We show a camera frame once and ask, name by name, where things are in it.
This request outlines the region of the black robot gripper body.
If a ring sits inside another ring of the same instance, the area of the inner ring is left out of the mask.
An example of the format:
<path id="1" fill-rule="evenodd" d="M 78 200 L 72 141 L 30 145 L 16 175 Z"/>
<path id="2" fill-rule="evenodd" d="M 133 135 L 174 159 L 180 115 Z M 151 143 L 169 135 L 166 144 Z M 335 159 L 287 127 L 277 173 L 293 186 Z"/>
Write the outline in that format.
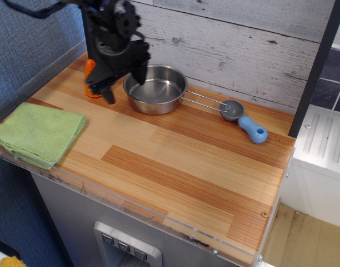
<path id="1" fill-rule="evenodd" d="M 150 59 L 149 44 L 137 29 L 141 18 L 130 1 L 83 1 L 96 66 L 86 77 L 94 95 Z"/>

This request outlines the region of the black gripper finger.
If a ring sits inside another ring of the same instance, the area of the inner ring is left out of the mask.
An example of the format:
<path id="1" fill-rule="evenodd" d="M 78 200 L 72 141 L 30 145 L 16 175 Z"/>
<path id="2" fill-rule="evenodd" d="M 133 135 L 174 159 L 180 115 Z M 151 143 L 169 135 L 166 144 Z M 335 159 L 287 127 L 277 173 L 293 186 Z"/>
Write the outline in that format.
<path id="1" fill-rule="evenodd" d="M 139 83 L 143 85 L 146 80 L 147 75 L 147 62 L 141 63 L 140 65 L 136 66 L 132 71 L 131 74 L 133 78 Z"/>
<path id="2" fill-rule="evenodd" d="M 101 95 L 107 101 L 109 105 L 115 104 L 114 95 L 110 87 L 102 88 Z"/>

